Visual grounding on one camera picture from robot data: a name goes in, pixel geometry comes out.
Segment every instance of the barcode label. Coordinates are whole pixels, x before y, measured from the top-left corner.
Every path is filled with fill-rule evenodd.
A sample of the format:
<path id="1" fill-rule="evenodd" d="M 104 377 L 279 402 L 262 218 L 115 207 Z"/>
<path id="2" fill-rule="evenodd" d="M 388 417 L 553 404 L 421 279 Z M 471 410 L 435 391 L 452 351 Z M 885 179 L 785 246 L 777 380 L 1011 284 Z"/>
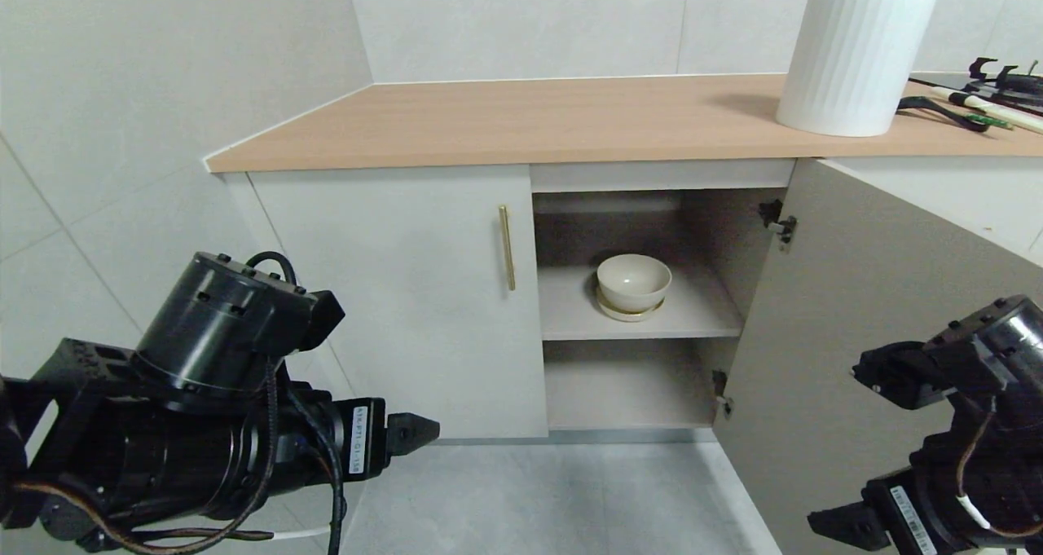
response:
<path id="1" fill-rule="evenodd" d="M 369 429 L 369 407 L 355 407 L 351 411 L 351 438 L 347 449 L 347 473 L 366 470 L 366 433 Z"/>
<path id="2" fill-rule="evenodd" d="M 913 532 L 913 539 L 916 539 L 917 546 L 920 547 L 920 553 L 923 553 L 923 555 L 938 555 L 938 550 L 935 549 L 935 544 L 930 540 L 930 536 L 927 535 L 927 529 L 923 528 L 920 514 L 917 514 L 916 508 L 913 508 L 913 503 L 909 501 L 908 494 L 905 493 L 905 488 L 901 486 L 891 488 L 891 497 L 895 499 L 898 510 L 901 511 L 902 517 L 905 518 L 905 525 Z"/>

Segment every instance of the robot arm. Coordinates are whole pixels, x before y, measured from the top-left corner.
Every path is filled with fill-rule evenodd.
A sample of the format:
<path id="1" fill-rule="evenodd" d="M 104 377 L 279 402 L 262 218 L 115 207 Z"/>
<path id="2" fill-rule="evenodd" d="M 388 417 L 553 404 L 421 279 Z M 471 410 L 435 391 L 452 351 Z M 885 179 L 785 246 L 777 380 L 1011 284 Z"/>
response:
<path id="1" fill-rule="evenodd" d="M 236 527 L 268 496 L 331 483 L 336 553 L 340 484 L 379 476 L 439 426 L 292 382 L 283 358 L 321 344 L 344 313 L 332 292 L 257 271 L 259 259 L 276 258 L 197 254 L 136 349 L 65 339 L 30 380 L 0 378 L 4 528 L 39 518 L 89 552 L 185 555 L 270 537 Z M 51 402 L 58 416 L 30 464 L 24 442 Z M 181 548 L 135 531 L 187 514 L 232 524 L 183 534 L 203 538 Z"/>
<path id="2" fill-rule="evenodd" d="M 862 502 L 808 515 L 812 532 L 868 551 L 894 541 L 901 555 L 1043 554 L 1043 311 L 1032 299 L 996 299 L 927 343 L 866 352 L 853 375 L 905 409 L 949 400 L 952 425 L 909 467 L 870 480 Z"/>

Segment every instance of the white cylindrical container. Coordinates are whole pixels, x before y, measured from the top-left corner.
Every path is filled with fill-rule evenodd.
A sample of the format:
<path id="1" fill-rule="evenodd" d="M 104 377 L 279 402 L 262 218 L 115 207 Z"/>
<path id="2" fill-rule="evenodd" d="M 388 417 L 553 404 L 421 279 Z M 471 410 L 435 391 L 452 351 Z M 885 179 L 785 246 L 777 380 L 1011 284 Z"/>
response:
<path id="1" fill-rule="evenodd" d="M 825 136 L 881 136 L 938 0 L 807 0 L 776 120 Z"/>

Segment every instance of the white cabinet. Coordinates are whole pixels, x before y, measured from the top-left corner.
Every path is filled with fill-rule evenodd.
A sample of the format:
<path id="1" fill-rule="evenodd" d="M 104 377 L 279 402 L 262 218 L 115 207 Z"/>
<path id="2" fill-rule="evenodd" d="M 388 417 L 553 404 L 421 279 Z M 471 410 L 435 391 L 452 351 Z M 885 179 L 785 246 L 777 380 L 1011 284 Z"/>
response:
<path id="1" fill-rule="evenodd" d="M 805 516 L 905 466 L 951 410 L 897 408 L 850 366 L 991 299 L 1043 301 L 1043 268 L 830 162 L 798 162 L 783 214 L 799 224 L 789 250 L 769 251 L 729 375 L 731 416 L 719 413 L 714 432 L 784 554 L 863 553 L 815 535 Z"/>
<path id="2" fill-rule="evenodd" d="M 304 284 L 345 307 L 331 340 L 357 392 L 440 420 L 446 438 L 712 426 L 783 553 L 853 553 L 812 534 L 807 513 L 904 466 L 950 411 L 898 409 L 850 366 L 996 297 L 1043 299 L 1043 268 L 1029 261 L 1036 221 L 994 176 L 936 183 L 921 166 L 902 183 L 897 166 L 802 161 L 782 188 L 793 164 L 745 162 L 736 180 L 677 162 L 649 176 L 555 166 L 533 185 L 528 166 L 251 178 Z M 609 192 L 585 190 L 584 171 Z M 1010 173 L 1030 209 L 1039 173 Z M 921 198 L 932 187 L 944 194 Z M 757 214 L 775 198 L 798 220 L 784 250 Z M 974 207 L 961 220 L 962 201 Z M 595 303 L 595 268 L 618 251 L 674 271 L 647 322 Z M 722 376 L 730 411 L 715 404 Z"/>
<path id="3" fill-rule="evenodd" d="M 301 284 L 344 307 L 330 341 L 356 392 L 443 438 L 547 435 L 528 166 L 250 178 Z"/>

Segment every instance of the bowl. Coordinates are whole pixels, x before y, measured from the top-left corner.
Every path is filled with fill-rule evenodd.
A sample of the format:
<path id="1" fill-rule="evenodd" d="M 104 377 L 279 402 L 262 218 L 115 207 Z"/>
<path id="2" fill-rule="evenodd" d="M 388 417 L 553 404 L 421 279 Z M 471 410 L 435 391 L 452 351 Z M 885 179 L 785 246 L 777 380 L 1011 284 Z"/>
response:
<path id="1" fill-rule="evenodd" d="M 614 318 L 617 321 L 623 321 L 625 323 L 639 323 L 640 321 L 647 321 L 652 318 L 652 314 L 662 307 L 662 303 L 659 303 L 655 307 L 647 311 L 640 311 L 639 313 L 628 313 L 628 311 L 622 311 L 612 307 L 611 303 L 605 299 L 605 293 L 601 291 L 601 287 L 598 287 L 598 306 L 601 307 L 601 311 L 607 314 L 608 317 Z"/>
<path id="2" fill-rule="evenodd" d="M 598 284 L 612 307 L 627 313 L 642 313 L 666 297 L 673 275 L 658 259 L 623 254 L 598 266 Z"/>

